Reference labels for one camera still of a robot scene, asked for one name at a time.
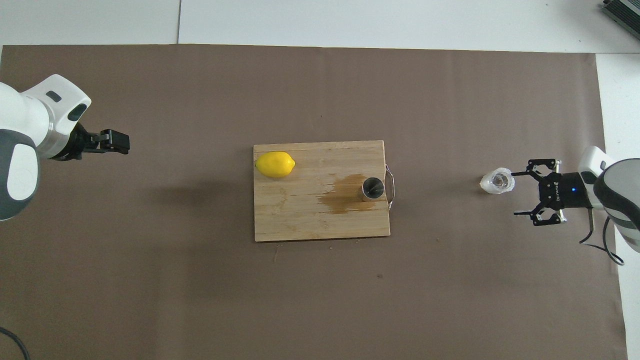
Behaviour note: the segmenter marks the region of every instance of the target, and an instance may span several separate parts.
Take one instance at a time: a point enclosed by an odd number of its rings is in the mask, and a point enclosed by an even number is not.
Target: black cable
[[[580,244],[589,240],[589,238],[591,237],[591,234],[593,234],[593,208],[587,208],[587,211],[589,212],[589,233],[584,239],[580,240],[579,242]]]
[[[605,220],[604,226],[602,227],[602,245],[604,245],[604,247],[585,243],[585,241],[587,241],[591,237],[591,234],[593,234],[593,208],[587,208],[587,211],[589,212],[589,234],[587,234],[584,239],[580,240],[579,243],[602,250],[609,255],[611,261],[613,261],[616,265],[624,265],[625,261],[622,260],[618,255],[611,252],[609,250],[609,246],[607,246],[607,226],[609,225],[609,217],[607,217],[607,220]]]
[[[611,261],[616,263],[616,265],[622,266],[625,264],[625,261],[622,260],[618,255],[612,253],[607,246],[607,225],[609,225],[609,220],[611,220],[611,218],[607,217],[607,220],[604,220],[604,226],[602,227],[602,245],[604,245],[604,250],[611,258]]]
[[[27,348],[24,346],[24,344],[22,343],[22,340],[20,340],[20,338],[16,334],[5,329],[4,327],[0,327],[0,332],[10,337],[11,340],[13,340],[16,344],[18,344],[18,347],[22,352],[22,356],[24,356],[24,360],[31,360],[31,358],[29,357],[29,352],[27,351]]]

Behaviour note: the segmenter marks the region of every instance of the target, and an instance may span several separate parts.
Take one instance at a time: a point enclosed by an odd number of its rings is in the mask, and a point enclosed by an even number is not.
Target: brown spill
[[[333,190],[318,196],[318,201],[328,206],[329,214],[346,214],[349,211],[367,211],[374,207],[374,201],[362,201],[360,189],[367,178],[362,174],[336,179]]]

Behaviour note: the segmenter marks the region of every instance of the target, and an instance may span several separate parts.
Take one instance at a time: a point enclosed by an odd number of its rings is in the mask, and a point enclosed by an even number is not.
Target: white table
[[[0,0],[0,44],[176,42],[596,53],[607,152],[640,156],[640,40],[597,0]],[[616,248],[640,360],[640,254],[619,236]]]

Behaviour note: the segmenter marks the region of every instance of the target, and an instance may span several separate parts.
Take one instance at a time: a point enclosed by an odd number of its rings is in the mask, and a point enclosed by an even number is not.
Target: stainless steel cup
[[[378,200],[385,193],[385,183],[377,177],[370,177],[362,183],[361,198],[363,201]]]

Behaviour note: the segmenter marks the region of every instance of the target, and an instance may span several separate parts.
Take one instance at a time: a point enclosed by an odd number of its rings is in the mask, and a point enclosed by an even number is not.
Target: cutting board
[[[253,163],[269,151],[286,151],[296,166],[281,178],[253,168],[255,241],[388,236],[387,192],[360,198],[368,177],[385,178],[385,143],[278,143],[253,146]]]

